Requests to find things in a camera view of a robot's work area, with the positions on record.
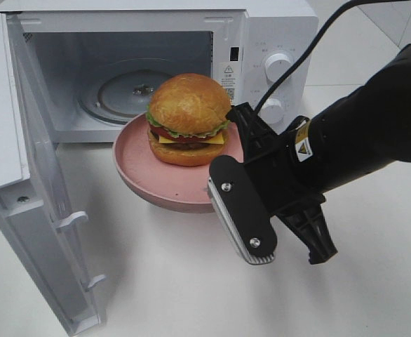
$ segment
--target pink plate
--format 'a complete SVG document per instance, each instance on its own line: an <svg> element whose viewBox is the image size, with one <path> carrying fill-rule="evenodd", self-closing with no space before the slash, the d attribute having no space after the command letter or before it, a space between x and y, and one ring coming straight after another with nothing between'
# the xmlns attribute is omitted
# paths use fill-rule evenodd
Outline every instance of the pink plate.
<svg viewBox="0 0 411 337"><path fill-rule="evenodd" d="M114 143L114 161L125 184L141 198L165 209L185 213L212 212L207 195L209 165L183 167L159 161L149 148L144 115L130 121ZM228 128L223 154L243 161L235 124Z"/></svg>

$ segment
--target microwave door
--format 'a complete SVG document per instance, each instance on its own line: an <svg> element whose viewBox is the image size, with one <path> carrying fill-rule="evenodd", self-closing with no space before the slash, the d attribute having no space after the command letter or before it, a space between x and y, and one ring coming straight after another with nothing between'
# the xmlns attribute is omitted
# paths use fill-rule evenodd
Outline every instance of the microwave door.
<svg viewBox="0 0 411 337"><path fill-rule="evenodd" d="M72 336L100 323L46 108L14 16L0 14L0 230Z"/></svg>

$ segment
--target microwave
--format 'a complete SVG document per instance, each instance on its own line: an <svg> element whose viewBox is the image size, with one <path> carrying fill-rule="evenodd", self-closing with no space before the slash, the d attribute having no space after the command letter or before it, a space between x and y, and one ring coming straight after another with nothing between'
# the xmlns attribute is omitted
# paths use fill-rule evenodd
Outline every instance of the microwave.
<svg viewBox="0 0 411 337"><path fill-rule="evenodd" d="M56 147L114 142L176 74L204 74L255 106L304 52L318 19L304 0L35 1L0 4L0 230L70 335L101 317ZM296 117L309 61L261 116Z"/></svg>

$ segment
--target warning label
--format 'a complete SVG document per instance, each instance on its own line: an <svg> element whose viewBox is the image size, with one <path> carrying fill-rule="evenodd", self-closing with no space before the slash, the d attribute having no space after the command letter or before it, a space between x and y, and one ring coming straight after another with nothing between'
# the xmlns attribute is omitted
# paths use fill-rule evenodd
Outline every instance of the warning label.
<svg viewBox="0 0 411 337"><path fill-rule="evenodd" d="M238 82L238 63L235 62L222 62L220 63L220 84L226 89L227 95L231 99L231 103L234 104L235 89Z"/></svg>
<svg viewBox="0 0 411 337"><path fill-rule="evenodd" d="M299 161L304 161L305 159L310 158L313 156L313 152L311 151L310 141L309 141L309 127L310 121L305 123L305 125L301 126L296 133L295 139L295 149L297 159Z"/></svg>

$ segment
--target toy hamburger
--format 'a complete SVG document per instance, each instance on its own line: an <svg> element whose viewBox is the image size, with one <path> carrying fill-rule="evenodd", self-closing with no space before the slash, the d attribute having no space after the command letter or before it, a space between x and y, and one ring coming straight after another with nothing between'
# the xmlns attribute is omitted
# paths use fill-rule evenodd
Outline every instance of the toy hamburger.
<svg viewBox="0 0 411 337"><path fill-rule="evenodd" d="M230 109L225 89L210 77L181 74L167 80L154 93L146 113L152 152L170 164L210 163L228 141Z"/></svg>

